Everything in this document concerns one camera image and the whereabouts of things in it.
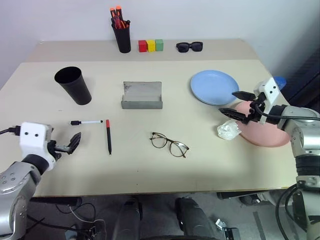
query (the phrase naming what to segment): red marker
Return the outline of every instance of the red marker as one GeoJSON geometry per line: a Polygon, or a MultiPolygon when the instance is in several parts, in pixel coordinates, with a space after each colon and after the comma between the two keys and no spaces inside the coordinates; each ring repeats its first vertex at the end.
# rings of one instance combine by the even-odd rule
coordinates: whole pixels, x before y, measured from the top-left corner
{"type": "Polygon", "coordinates": [[[109,150],[109,154],[111,155],[111,135],[110,135],[110,122],[109,119],[107,119],[105,121],[105,125],[106,125],[106,137],[108,140],[108,150],[109,150]]]}

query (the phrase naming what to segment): black pen holder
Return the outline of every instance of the black pen holder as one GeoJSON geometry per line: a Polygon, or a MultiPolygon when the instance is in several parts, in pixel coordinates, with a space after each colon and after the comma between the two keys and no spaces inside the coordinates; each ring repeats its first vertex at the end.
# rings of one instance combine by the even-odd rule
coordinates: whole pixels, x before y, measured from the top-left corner
{"type": "Polygon", "coordinates": [[[114,31],[116,43],[118,44],[119,51],[123,54],[131,51],[130,43],[130,26],[127,28],[115,28],[114,24],[111,25],[114,31]]]}

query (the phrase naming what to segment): beige tabletop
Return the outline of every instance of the beige tabletop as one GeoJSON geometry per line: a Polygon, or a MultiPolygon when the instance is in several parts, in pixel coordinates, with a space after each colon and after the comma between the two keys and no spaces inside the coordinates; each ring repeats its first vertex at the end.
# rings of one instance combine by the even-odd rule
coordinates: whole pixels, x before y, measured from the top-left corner
{"type": "MultiPolygon", "coordinates": [[[[207,40],[204,47],[210,45],[210,52],[198,52],[203,59],[195,52],[174,52],[171,41],[164,42],[164,52],[152,53],[138,53],[132,42],[128,55],[117,52],[112,41],[73,43],[40,44],[0,91],[1,130],[22,122],[50,124],[52,139],[60,145],[82,132],[77,150],[64,154],[53,170],[43,174],[36,196],[261,190],[288,187],[295,181],[290,144],[266,148],[241,136],[231,141],[219,138],[217,126],[228,118],[190,90],[191,77],[209,69],[229,74],[240,90],[248,92],[269,78],[242,40],[207,40]],[[67,66],[82,70],[92,95],[89,104],[75,104],[54,81],[55,73],[67,66]],[[163,109],[122,109],[125,81],[162,82],[163,109]],[[71,120],[105,119],[111,124],[112,155],[105,124],[69,125],[71,120]],[[185,143],[190,147],[187,157],[172,156],[168,147],[153,147],[151,132],[185,143]]],[[[283,103],[280,96],[278,104],[283,103]]],[[[19,138],[1,135],[0,152],[2,172],[22,160],[19,138]]]]}

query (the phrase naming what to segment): cable connector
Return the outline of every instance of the cable connector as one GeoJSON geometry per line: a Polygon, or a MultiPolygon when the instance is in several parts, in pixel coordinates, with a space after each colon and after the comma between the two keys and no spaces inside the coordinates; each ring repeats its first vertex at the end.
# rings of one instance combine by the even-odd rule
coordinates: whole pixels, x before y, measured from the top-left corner
{"type": "Polygon", "coordinates": [[[14,133],[14,135],[16,135],[16,136],[20,136],[20,129],[21,129],[21,127],[16,125],[16,126],[13,126],[13,127],[9,127],[8,128],[8,130],[9,130],[8,132],[9,133],[14,133]]]}

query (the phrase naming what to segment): blue plate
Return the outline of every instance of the blue plate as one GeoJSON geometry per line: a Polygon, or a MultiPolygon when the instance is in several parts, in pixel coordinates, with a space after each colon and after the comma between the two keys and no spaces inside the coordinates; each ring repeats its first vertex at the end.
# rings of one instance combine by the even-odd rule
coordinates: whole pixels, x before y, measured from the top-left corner
{"type": "Polygon", "coordinates": [[[237,82],[222,71],[205,70],[191,79],[191,90],[202,102],[210,105],[225,105],[236,99],[233,92],[239,91],[237,82]]]}

